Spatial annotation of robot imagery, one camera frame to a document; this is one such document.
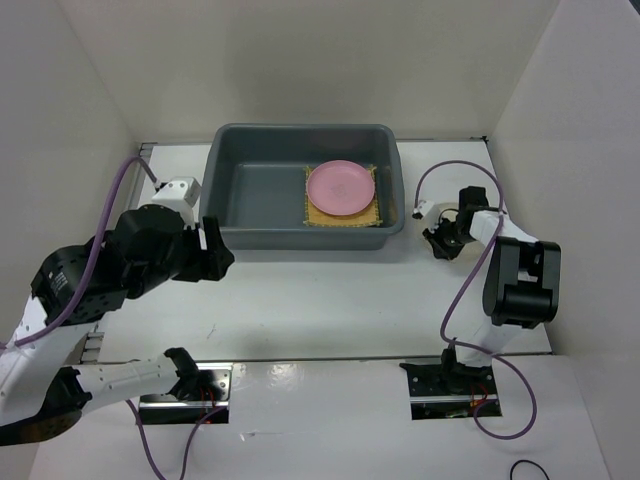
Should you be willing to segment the woven bamboo mat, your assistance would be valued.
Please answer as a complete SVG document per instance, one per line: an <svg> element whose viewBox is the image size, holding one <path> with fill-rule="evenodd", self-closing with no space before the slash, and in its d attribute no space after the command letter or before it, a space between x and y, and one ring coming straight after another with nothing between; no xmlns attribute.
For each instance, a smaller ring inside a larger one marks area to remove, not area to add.
<svg viewBox="0 0 640 480"><path fill-rule="evenodd" d="M365 167L368 169L374 178L376 168L373 166ZM314 168L307 166L305 168L305 219L304 224L311 227L327 227L327 228L367 228L377 227L382 224L381 214L379 213L376 182L375 182L375 195L373 201L368 207L361 212L349 215L349 216L333 216L326 214L314 205L311 204L306 194L306 180L309 174Z"/></svg>

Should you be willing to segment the pink plate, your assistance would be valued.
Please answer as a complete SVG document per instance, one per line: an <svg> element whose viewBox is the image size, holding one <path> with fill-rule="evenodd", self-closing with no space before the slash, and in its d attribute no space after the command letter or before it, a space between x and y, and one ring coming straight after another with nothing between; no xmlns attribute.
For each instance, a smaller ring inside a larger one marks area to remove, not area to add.
<svg viewBox="0 0 640 480"><path fill-rule="evenodd" d="M354 215L366 209L375 195L372 173L347 160L333 160L314 168L306 180L311 204L333 216Z"/></svg>

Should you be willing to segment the cream plate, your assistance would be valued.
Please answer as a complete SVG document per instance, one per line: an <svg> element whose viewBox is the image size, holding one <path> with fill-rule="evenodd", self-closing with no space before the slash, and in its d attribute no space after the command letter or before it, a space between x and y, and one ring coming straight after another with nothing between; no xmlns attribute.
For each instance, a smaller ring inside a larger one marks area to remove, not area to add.
<svg viewBox="0 0 640 480"><path fill-rule="evenodd" d="M427 219L418 220L421 223L423 229L429 228L432 232L435 232L436 229L440 226L440 224L444 220L449 220L451 222L454 222L458 214L458 205L455 203L451 203L451 202L447 202L447 203L434 202L434 203L437 205L439 209L438 217L433 219L432 221Z"/></svg>

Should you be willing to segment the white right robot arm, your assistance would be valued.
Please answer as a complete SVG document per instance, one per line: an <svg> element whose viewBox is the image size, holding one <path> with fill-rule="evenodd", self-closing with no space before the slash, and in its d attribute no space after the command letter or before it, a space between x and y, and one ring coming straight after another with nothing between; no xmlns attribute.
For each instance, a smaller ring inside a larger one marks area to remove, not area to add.
<svg viewBox="0 0 640 480"><path fill-rule="evenodd" d="M486 319L471 344L449 346L432 375L438 387L460 394L489 374L492 356L520 333L551 322L559 304L561 248L527 234L499 207L491 206L486 189L469 186L459 192L455 217L432 201L420 200L415 219L426 221L423 237L440 260L456 259L464 247L477 242L489 249L490 259L482 292Z"/></svg>

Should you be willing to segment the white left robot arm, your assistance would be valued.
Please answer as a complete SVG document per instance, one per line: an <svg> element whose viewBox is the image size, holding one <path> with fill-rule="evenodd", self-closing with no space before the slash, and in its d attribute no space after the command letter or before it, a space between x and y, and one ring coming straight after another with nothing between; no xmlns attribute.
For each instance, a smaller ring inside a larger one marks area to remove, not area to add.
<svg viewBox="0 0 640 480"><path fill-rule="evenodd" d="M168 280L220 281L233 261L217 218L188 226L159 205L128 210L114 229L50 254L1 353L2 445L47 441L84 415L133 397L219 399L213 376L182 347L115 365L73 365L70 355L126 301Z"/></svg>

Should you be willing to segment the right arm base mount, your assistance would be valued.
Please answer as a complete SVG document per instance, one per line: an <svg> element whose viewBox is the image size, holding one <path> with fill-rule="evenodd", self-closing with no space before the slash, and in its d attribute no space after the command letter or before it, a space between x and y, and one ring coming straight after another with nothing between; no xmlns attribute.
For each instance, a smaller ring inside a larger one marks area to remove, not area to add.
<svg viewBox="0 0 640 480"><path fill-rule="evenodd" d="M466 367L453 361L399 364L406 374L413 420L500 417L497 386L490 367Z"/></svg>

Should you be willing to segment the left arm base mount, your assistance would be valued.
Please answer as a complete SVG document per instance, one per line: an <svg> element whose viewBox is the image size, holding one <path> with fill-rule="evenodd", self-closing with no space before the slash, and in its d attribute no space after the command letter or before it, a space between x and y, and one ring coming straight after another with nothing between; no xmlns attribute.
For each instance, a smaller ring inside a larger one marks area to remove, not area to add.
<svg viewBox="0 0 640 480"><path fill-rule="evenodd" d="M137 410L144 425L194 425L210 412L206 424L227 424L231 396L232 364L199 362L201 380L184 398L170 394L144 395Z"/></svg>

